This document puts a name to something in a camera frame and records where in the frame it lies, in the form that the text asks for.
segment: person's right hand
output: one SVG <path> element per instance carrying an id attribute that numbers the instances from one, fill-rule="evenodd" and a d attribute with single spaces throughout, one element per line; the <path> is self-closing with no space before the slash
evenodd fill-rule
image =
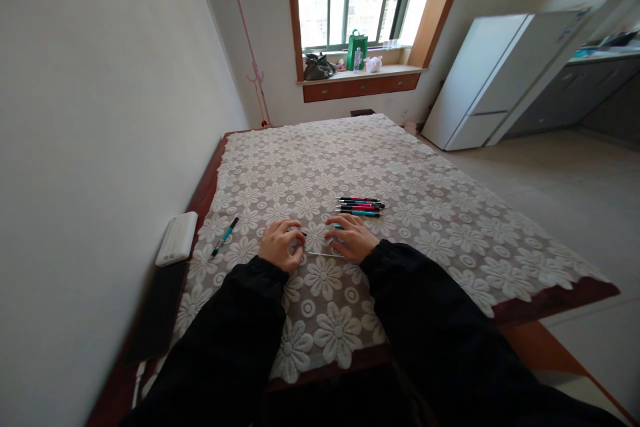
<path id="1" fill-rule="evenodd" d="M 380 243 L 380 240 L 365 227 L 364 222 L 358 216 L 352 216 L 349 213 L 338 213 L 335 217 L 327 219 L 325 225 L 329 224 L 338 224 L 344 230 L 329 230 L 325 234 L 325 240 L 335 237 L 347 242 L 349 248 L 339 242 L 331 242 L 331 247 L 340 252 L 352 264 L 361 264 L 375 246 Z"/>

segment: gray cabinet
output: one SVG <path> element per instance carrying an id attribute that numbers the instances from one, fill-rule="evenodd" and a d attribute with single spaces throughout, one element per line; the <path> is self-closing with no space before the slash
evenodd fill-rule
<path id="1" fill-rule="evenodd" d="M 640 145 L 640 73 L 592 111 L 580 125 Z"/>
<path id="2" fill-rule="evenodd" d="M 569 64 L 533 101 L 507 135 L 578 123 L 638 71 L 638 57 Z"/>

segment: windowsill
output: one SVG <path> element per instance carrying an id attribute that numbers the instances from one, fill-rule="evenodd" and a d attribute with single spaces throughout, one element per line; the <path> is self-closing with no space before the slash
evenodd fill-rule
<path id="1" fill-rule="evenodd" d="M 380 70 L 374 73 L 367 73 L 361 70 L 359 73 L 353 73 L 350 70 L 339 71 L 333 77 L 325 80 L 303 80 L 296 82 L 297 85 L 319 85 L 320 83 L 335 83 L 342 81 L 353 81 L 369 79 L 372 77 L 393 77 L 394 75 L 406 75 L 408 73 L 420 73 L 427 71 L 426 68 L 412 67 L 411 65 L 391 64 L 383 65 Z"/>
<path id="2" fill-rule="evenodd" d="M 404 50 L 404 49 L 410 49 L 411 46 L 410 45 L 396 45 L 395 47 L 390 47 L 390 48 L 384 48 L 384 47 L 371 47 L 367 49 L 367 56 L 370 57 L 370 53 L 377 53 L 377 52 L 386 52 L 386 51 L 390 51 L 390 50 Z M 308 51 L 306 53 L 316 53 L 316 54 L 320 54 L 322 53 L 323 55 L 347 55 L 347 49 L 343 49 L 343 50 L 332 50 L 332 51 Z"/>

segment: white floral lace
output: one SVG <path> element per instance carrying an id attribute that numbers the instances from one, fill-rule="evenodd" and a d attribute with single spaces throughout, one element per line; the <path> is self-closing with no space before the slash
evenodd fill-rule
<path id="1" fill-rule="evenodd" d="M 308 252 L 334 254 L 324 241 L 324 220 L 341 195 L 388 202 L 382 218 L 365 220 L 367 227 L 438 262 L 489 317 L 500 302 L 530 302 L 555 286 L 570 290 L 580 277 L 607 281 L 384 115 L 304 123 L 229 136 L 173 342 L 229 270 L 257 253 L 265 226 L 274 220 L 299 220 Z M 210 260 L 235 217 L 233 235 Z M 355 350 L 386 342 L 368 285 L 358 266 L 305 255 L 284 289 L 287 319 L 271 377 L 294 383 L 300 373 L 334 361 L 348 368 Z"/>

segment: white power bank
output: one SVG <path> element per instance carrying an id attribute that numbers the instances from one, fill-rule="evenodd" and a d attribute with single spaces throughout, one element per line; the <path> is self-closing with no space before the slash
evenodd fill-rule
<path id="1" fill-rule="evenodd" d="M 155 260 L 158 267 L 175 264 L 189 257 L 197 220 L 198 214 L 195 212 L 183 213 L 169 220 L 160 253 Z"/>

